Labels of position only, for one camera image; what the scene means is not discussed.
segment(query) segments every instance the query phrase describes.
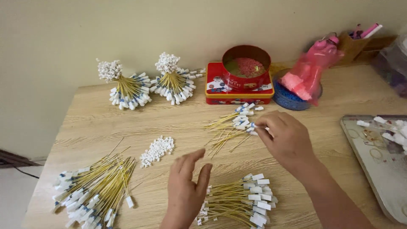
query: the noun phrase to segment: pencil holder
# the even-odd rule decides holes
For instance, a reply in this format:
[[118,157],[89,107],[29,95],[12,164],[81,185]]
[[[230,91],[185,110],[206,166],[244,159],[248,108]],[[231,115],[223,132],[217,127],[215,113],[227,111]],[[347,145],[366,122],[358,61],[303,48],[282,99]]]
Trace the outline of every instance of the pencil holder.
[[352,39],[348,32],[342,32],[339,36],[338,50],[345,53],[344,57],[339,61],[338,65],[350,64],[355,57],[363,50],[370,42],[371,38],[367,39]]

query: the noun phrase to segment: hand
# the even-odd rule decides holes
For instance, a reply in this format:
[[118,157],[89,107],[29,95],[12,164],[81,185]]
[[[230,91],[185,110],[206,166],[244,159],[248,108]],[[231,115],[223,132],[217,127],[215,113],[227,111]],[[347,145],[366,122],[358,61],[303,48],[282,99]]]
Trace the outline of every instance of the hand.
[[195,162],[205,149],[177,158],[170,169],[168,180],[168,208],[160,229],[187,229],[198,215],[205,200],[212,164],[202,167],[195,184],[192,172]]
[[276,110],[261,116],[255,125],[269,152],[300,182],[324,167],[313,153],[307,128],[291,115]]

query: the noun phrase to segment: pink plastic bag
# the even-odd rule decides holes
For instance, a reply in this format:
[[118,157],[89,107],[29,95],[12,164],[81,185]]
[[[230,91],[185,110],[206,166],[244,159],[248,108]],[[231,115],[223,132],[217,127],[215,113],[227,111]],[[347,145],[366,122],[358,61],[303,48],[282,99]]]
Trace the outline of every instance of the pink plastic bag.
[[302,54],[294,67],[281,78],[281,84],[303,100],[318,106],[322,71],[343,57],[338,50],[320,50],[313,55]]

